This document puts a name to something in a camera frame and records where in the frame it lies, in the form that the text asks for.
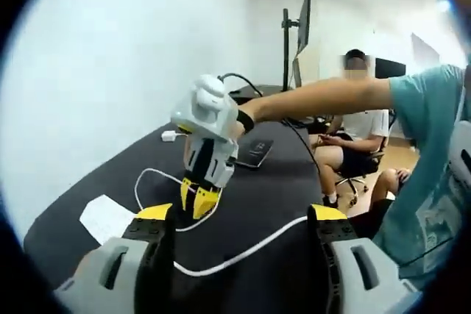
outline sneaker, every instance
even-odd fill
[[[338,209],[339,208],[339,197],[337,196],[337,200],[335,202],[330,202],[328,196],[324,196],[322,198],[322,202],[324,203],[324,206],[327,207],[332,207],[333,209]]]

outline robotic arm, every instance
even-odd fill
[[[222,81],[202,75],[171,114],[171,122],[188,134],[189,158],[181,187],[183,209],[200,219],[217,203],[219,191],[234,173],[238,145],[231,138],[238,107]],[[196,194],[190,196],[192,187]]]

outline table surface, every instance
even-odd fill
[[[138,212],[134,186],[145,168],[183,177],[183,144],[160,139],[167,124],[131,145],[80,180],[49,206],[28,231],[24,247],[53,288],[69,278],[98,243],[79,222],[86,204],[106,194]],[[305,130],[300,130],[307,141]],[[319,177],[302,142],[279,123],[256,126],[240,144],[269,138],[274,145],[257,171],[236,167],[219,208],[201,226],[177,233],[175,260],[198,271],[218,265],[260,242],[321,203]],[[175,201],[177,183],[144,174],[138,195],[144,207]],[[206,313],[289,313],[309,303],[307,227],[298,224],[249,258],[217,274],[193,278],[175,270],[173,297],[181,310]]]
[[[276,93],[280,93],[283,90],[283,86],[279,85],[256,85],[256,88],[262,92],[264,96],[274,95]],[[237,104],[243,104],[247,101],[250,101],[251,99],[256,99],[259,97],[258,93],[256,93],[249,85],[232,91],[230,96],[234,101],[237,102]]]

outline monitor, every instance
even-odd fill
[[[301,80],[301,70],[300,70],[300,62],[297,57],[293,60],[293,76],[294,76],[294,84],[296,88],[300,88],[302,86]]]
[[[297,30],[297,52],[298,54],[308,45],[309,41],[309,21],[311,20],[311,0],[304,0],[302,3],[299,27]]]
[[[376,58],[375,77],[377,79],[387,79],[388,77],[404,75],[406,75],[406,64],[393,62],[392,60]]]

